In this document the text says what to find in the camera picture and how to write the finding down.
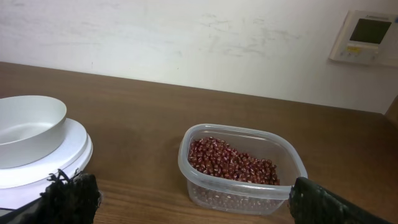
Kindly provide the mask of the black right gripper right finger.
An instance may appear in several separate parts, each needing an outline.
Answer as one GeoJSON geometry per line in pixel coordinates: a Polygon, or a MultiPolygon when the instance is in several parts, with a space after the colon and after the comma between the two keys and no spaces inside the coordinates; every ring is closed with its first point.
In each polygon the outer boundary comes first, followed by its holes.
{"type": "Polygon", "coordinates": [[[289,193],[295,224],[390,224],[305,177],[289,193]]]}

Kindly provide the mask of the white bowl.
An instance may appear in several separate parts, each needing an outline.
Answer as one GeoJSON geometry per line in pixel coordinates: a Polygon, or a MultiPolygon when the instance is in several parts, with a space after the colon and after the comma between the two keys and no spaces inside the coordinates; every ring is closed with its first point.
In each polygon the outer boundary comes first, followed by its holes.
{"type": "Polygon", "coordinates": [[[37,161],[61,145],[66,105],[49,96],[1,99],[1,168],[37,161]]]}

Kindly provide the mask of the white digital kitchen scale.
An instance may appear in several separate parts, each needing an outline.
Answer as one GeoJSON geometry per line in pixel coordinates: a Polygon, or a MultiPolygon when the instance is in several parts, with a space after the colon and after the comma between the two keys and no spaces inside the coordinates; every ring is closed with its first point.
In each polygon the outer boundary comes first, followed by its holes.
{"type": "Polygon", "coordinates": [[[50,185],[50,174],[62,170],[68,177],[82,171],[93,153],[93,144],[79,122],[66,119],[65,139],[52,153],[30,164],[1,170],[1,211],[16,210],[40,197],[50,185]]]}

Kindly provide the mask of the red adzuki beans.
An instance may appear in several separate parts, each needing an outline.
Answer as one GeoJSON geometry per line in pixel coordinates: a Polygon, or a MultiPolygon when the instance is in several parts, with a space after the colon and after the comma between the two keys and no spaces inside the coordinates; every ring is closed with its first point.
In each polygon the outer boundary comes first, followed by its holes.
{"type": "Polygon", "coordinates": [[[262,185],[279,185],[277,165],[239,152],[228,142],[214,137],[190,143],[188,163],[197,171],[213,177],[262,185]]]}

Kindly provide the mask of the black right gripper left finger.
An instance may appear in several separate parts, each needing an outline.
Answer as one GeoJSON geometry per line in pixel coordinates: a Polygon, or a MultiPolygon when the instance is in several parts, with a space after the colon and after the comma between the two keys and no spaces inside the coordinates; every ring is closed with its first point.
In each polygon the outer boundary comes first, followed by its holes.
{"type": "Polygon", "coordinates": [[[40,197],[1,217],[1,224],[92,224],[101,205],[96,177],[76,171],[69,177],[59,169],[40,197]]]}

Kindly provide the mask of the clear plastic container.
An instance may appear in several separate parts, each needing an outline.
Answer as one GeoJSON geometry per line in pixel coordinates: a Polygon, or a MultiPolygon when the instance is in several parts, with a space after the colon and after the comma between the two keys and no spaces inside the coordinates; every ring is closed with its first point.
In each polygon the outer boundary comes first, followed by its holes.
{"type": "Polygon", "coordinates": [[[188,194],[197,205],[231,213],[269,215],[289,197],[297,177],[307,171],[297,151],[284,138],[255,129],[198,124],[185,133],[178,152],[178,166],[187,180],[188,194]],[[258,159],[270,159],[276,167],[279,185],[252,184],[203,174],[188,161],[191,143],[208,137],[224,140],[240,152],[258,159]]]}

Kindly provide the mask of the white wall control panel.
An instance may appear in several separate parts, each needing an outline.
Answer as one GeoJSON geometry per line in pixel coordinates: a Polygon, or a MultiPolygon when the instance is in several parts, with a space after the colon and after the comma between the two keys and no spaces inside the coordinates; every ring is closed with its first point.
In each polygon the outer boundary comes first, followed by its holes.
{"type": "Polygon", "coordinates": [[[397,15],[349,11],[329,59],[361,65],[397,66],[397,15]]]}

